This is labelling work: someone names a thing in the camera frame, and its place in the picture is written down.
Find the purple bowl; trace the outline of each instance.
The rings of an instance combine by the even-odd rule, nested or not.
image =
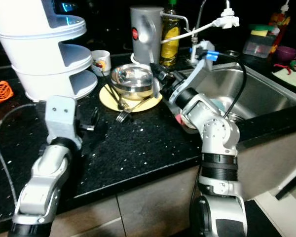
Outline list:
[[[286,46],[279,46],[275,52],[277,62],[285,65],[296,59],[296,49]]]

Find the blue clip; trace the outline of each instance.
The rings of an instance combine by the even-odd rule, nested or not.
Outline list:
[[[207,51],[207,55],[206,55],[206,58],[211,60],[211,61],[217,61],[217,58],[218,58],[218,55],[219,55],[219,52],[216,52],[216,51]]]

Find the white tube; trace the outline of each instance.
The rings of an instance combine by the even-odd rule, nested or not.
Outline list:
[[[200,28],[198,28],[196,30],[193,30],[191,32],[185,33],[183,35],[179,35],[179,36],[175,36],[175,37],[172,37],[172,38],[169,38],[169,39],[165,39],[165,40],[161,41],[161,44],[167,43],[167,42],[170,42],[170,41],[173,41],[173,40],[182,39],[182,38],[185,38],[185,37],[188,37],[188,36],[191,36],[191,35],[194,35],[195,33],[198,33],[200,31],[203,31],[203,30],[205,30],[207,28],[210,28],[210,27],[214,26],[215,25],[214,22],[215,21],[213,21],[213,22],[211,22],[211,23],[209,23],[209,24],[207,24],[205,26],[202,26],[202,27],[200,27]]]

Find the small white cup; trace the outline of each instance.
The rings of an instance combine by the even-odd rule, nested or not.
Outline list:
[[[93,58],[93,64],[91,69],[95,75],[102,77],[102,72],[105,76],[108,76],[111,71],[111,58],[110,52],[106,50],[94,50],[91,52]]]

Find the white stacked container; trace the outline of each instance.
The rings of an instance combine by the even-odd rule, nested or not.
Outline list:
[[[79,99],[94,89],[97,78],[85,70],[92,64],[90,50],[61,43],[85,32],[83,18],[56,15],[51,0],[0,0],[0,41],[34,101]]]

